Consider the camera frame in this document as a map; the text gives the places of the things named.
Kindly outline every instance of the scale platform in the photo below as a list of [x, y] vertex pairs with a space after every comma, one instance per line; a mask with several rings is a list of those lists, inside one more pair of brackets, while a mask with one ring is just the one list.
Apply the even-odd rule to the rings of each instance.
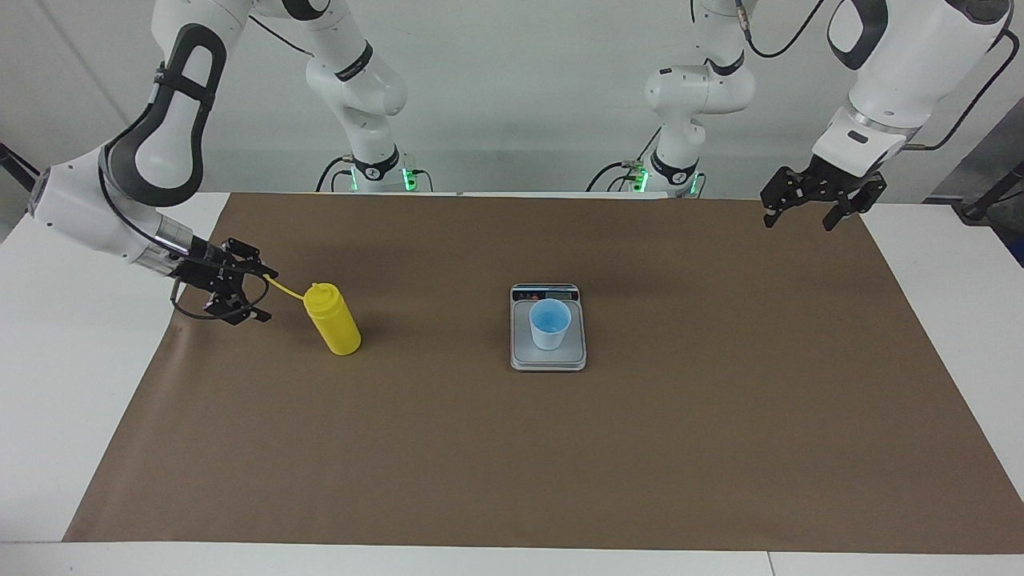
[[567, 300], [572, 313], [572, 325], [562, 345], [543, 351], [534, 344], [529, 330], [529, 308], [534, 300], [512, 302], [512, 367], [520, 372], [578, 372], [587, 365], [587, 339], [583, 327], [583, 307], [579, 301]]

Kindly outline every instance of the white wall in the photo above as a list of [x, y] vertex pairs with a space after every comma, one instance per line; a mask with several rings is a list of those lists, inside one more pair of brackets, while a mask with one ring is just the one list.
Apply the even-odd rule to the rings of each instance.
[[[853, 82], [824, 39], [836, 3], [785, 56], [748, 54], [755, 102], [705, 121], [707, 195], [754, 198], [779, 165], [806, 165]], [[582, 189], [597, 168], [639, 153], [656, 127], [642, 93], [649, 73], [699, 61], [682, 0], [350, 4], [409, 83], [409, 106], [394, 122], [399, 143], [443, 190]], [[762, 2], [756, 40], [764, 49], [781, 45], [811, 5]], [[144, 106], [162, 56], [151, 11], [152, 2], [138, 0], [0, 2], [0, 136], [39, 163], [113, 136]], [[297, 24], [268, 24], [305, 44]], [[1020, 18], [1014, 29], [1024, 35]], [[998, 47], [941, 105], [921, 140], [945, 132], [1007, 50]], [[305, 85], [304, 60], [248, 27], [207, 131], [207, 189], [310, 190], [324, 164], [347, 152], [334, 117]], [[1018, 63], [945, 149], [907, 153], [887, 167], [887, 197], [922, 200], [1022, 95]]]

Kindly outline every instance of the kitchen scale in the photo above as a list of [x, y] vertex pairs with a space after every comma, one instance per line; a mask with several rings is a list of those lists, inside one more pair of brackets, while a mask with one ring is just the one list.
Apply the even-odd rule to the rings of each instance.
[[[529, 308], [545, 298], [565, 302], [572, 324], [562, 344], [543, 351], [534, 343]], [[520, 372], [579, 372], [587, 365], [587, 339], [583, 328], [580, 289], [573, 284], [516, 284], [511, 291], [512, 367]]]

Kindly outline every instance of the yellow bottle cap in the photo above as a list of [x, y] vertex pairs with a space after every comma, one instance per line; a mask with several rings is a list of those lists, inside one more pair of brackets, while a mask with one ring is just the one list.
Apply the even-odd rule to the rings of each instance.
[[341, 292], [334, 284], [313, 284], [303, 296], [309, 316], [323, 317], [335, 312], [341, 301]]

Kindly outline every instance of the plastic cup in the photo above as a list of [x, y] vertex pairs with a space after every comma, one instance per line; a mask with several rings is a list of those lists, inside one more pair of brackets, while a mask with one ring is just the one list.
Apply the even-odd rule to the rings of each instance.
[[570, 324], [572, 313], [561, 300], [545, 298], [529, 308], [529, 331], [534, 343], [541, 349], [551, 351], [562, 345]]

